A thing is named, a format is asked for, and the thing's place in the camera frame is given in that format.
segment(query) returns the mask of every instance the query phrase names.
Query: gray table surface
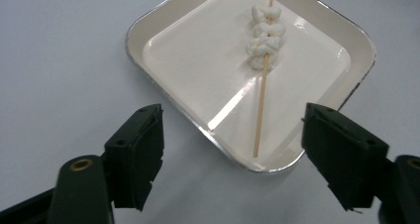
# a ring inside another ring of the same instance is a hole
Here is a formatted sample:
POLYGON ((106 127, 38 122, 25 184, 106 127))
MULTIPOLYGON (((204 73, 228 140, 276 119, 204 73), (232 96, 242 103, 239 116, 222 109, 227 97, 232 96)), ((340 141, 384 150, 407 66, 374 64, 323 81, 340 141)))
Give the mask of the gray table surface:
MULTIPOLYGON (((377 223, 379 202, 345 212, 303 158, 260 175, 233 165, 125 52, 132 23, 164 0, 0 0, 0 210, 52 188, 60 166, 161 103, 164 165, 144 212, 117 223, 377 223)), ((364 28, 376 65, 342 112, 420 156, 420 0, 321 0, 364 28)))

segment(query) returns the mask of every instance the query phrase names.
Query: white food on skewer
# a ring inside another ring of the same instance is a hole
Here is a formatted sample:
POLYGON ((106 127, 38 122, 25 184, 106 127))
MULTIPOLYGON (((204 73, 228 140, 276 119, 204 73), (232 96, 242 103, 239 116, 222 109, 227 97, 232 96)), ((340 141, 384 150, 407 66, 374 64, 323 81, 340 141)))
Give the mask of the white food on skewer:
POLYGON ((281 9, 279 7, 266 7, 255 5, 252 9, 253 19, 256 23, 266 22, 266 18, 271 18, 274 23, 280 18, 281 9))
POLYGON ((258 23, 254 26, 253 33, 254 37, 259 36, 270 36, 270 37, 281 37, 286 32, 284 24, 268 24, 267 22, 258 23))
POLYGON ((250 66, 254 69, 263 69, 264 56, 269 55, 268 66, 272 68, 281 47, 281 36, 286 31, 279 21, 281 9, 276 6, 265 7, 255 5, 252 9, 254 22, 254 37, 249 40, 247 53, 251 56, 250 66))

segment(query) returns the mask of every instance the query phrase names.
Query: tray rim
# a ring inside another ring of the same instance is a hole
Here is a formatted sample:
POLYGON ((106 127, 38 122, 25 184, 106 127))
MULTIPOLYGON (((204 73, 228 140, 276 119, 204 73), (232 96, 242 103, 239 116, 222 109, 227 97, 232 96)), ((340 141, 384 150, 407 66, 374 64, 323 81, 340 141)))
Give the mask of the tray rim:
MULTIPOLYGON (((223 146, 221 146, 216 139, 213 138, 213 136, 206 131, 205 129, 203 129, 195 120, 194 118, 188 114, 188 112, 182 108, 171 96, 170 94, 168 94, 157 82, 155 82, 155 80, 143 69, 143 67, 134 59, 133 55, 130 52, 129 49, 129 39, 130 39, 130 35, 133 32, 133 29, 136 27, 136 25, 142 21, 144 18, 146 18, 147 16, 149 16, 149 14, 152 14, 154 11, 156 11, 157 9, 163 7, 164 5, 166 5, 167 3, 169 3, 172 0, 164 0, 161 3, 159 3, 157 6, 155 6, 152 10, 148 11, 147 13, 145 13, 143 16, 141 16, 139 19, 137 19, 129 28, 128 32, 126 33, 126 40, 125 40, 125 49, 126 49, 126 54, 129 57, 130 61, 133 63, 133 65, 135 65, 136 67, 138 67, 141 72, 153 83, 154 86, 156 86, 160 92, 169 100, 169 102, 179 111, 181 112, 208 140, 210 140, 210 142, 216 146, 231 162, 233 162, 235 165, 244 168, 246 170, 252 171, 252 172, 256 172, 256 173, 262 173, 262 174, 277 174, 277 173, 282 173, 285 171, 288 171, 292 168, 295 167, 295 165, 297 163, 299 163, 299 161, 302 159, 302 157, 305 155, 305 150, 302 149, 302 152, 296 157, 296 159, 289 163, 287 166, 284 166, 282 168, 277 168, 277 169, 258 169, 258 168, 250 168, 248 166, 246 166, 245 164, 240 163, 239 161, 237 161, 223 146)), ((340 106, 338 107, 337 111, 340 111, 343 106, 348 102, 348 100, 350 99, 350 97, 356 92, 356 90, 359 88, 359 86, 361 85, 361 83, 366 79, 366 77, 368 76, 368 74, 370 73, 370 71, 372 70, 372 68, 374 67, 375 63, 376 63, 376 48, 374 46, 374 43, 370 37, 370 35, 358 24, 356 24, 355 22, 353 22, 352 20, 350 20, 349 18, 347 18, 346 16, 344 16, 343 14, 339 13, 338 11, 336 11, 335 9, 333 9, 332 7, 328 6, 328 4, 322 2, 321 0, 315 0, 318 4, 320 4, 321 6, 325 7, 327 10, 330 10, 331 12, 337 14, 338 16, 340 16, 341 18, 343 18, 345 21, 347 21, 348 23, 350 23, 351 25, 353 25, 359 32, 361 32, 365 38, 367 39, 369 45, 371 46, 372 49, 372 60, 371 60, 371 65, 367 68, 367 71, 364 73, 364 75, 361 77, 361 79, 354 85, 353 89, 349 92, 349 94, 345 97, 345 99, 343 100, 343 102, 340 104, 340 106)))

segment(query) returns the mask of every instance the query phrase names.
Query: square tray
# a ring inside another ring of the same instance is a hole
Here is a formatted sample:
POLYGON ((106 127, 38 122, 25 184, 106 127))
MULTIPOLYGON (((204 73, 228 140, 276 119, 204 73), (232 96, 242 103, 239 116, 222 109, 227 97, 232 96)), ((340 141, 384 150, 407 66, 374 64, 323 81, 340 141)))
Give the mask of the square tray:
POLYGON ((374 64, 367 34, 319 0, 274 0, 286 27, 268 74, 260 154, 253 157, 262 72, 246 53, 251 8, 268 0, 166 0, 135 22, 127 52, 228 158, 277 172, 304 154, 307 102, 339 109, 374 64))

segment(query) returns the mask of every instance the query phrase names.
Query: wooden skewer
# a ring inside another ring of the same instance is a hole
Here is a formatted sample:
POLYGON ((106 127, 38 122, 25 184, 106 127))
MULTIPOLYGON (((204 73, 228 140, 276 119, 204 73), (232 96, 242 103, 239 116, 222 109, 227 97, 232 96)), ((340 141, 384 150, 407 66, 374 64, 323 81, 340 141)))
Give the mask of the wooden skewer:
MULTIPOLYGON (((272 0, 269 0, 269 7, 272 7, 272 0)), ((267 18, 267 22, 272 24, 272 18, 267 18)), ((265 82, 266 75, 268 73, 268 54, 263 57, 263 71, 262 71, 262 89, 260 92, 260 104, 259 104, 259 117, 257 119, 257 131, 256 131, 256 142, 254 144, 254 157, 259 155, 260 149, 260 137, 262 134, 262 122, 263 122, 263 101, 265 97, 265 82)))

